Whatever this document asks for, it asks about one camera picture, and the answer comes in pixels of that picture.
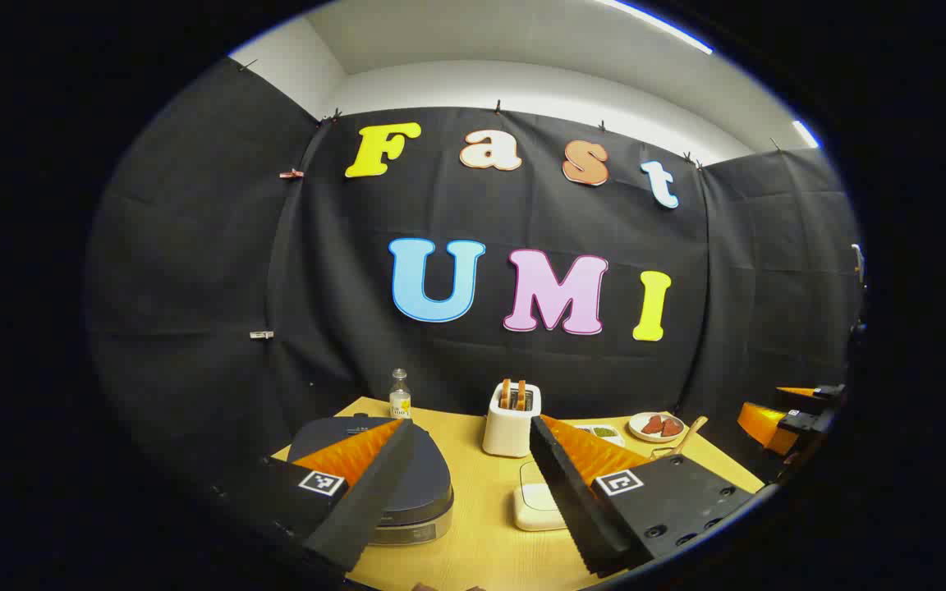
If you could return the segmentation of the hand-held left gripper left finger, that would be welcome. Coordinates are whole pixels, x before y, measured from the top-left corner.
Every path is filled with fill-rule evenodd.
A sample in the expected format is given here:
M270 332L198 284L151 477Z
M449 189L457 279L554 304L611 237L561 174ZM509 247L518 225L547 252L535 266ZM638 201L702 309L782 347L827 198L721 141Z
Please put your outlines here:
M416 427L388 420L307 454L245 461L210 484L210 500L271 557L304 575L356 567L412 456Z

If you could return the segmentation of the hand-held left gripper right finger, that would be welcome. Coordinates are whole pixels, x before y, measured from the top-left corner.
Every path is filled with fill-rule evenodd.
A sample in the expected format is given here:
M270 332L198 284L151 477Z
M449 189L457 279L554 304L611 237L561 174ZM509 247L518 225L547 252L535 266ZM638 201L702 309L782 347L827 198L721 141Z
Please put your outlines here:
M530 452L601 579L691 550L754 497L684 454L650 459L545 415L530 420Z

